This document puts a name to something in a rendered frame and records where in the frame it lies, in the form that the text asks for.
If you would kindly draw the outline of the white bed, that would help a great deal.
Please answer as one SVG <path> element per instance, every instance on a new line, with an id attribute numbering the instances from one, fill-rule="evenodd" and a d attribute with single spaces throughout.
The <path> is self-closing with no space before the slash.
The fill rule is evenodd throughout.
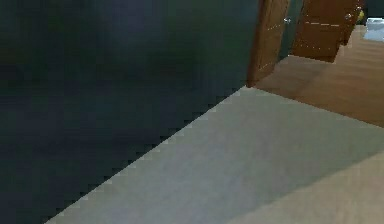
<path id="1" fill-rule="evenodd" d="M 368 18 L 364 38 L 384 42 L 384 18 Z"/>

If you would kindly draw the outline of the brown wooden room door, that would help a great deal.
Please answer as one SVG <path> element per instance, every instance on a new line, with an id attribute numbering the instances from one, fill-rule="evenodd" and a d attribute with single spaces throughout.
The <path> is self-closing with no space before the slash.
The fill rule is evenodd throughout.
<path id="1" fill-rule="evenodd" d="M 270 75 L 277 63 L 290 0 L 260 0 L 246 85 L 253 87 Z"/>
<path id="2" fill-rule="evenodd" d="M 291 54 L 333 62 L 363 5 L 364 0 L 303 0 Z M 347 13 L 352 14 L 349 20 Z"/>

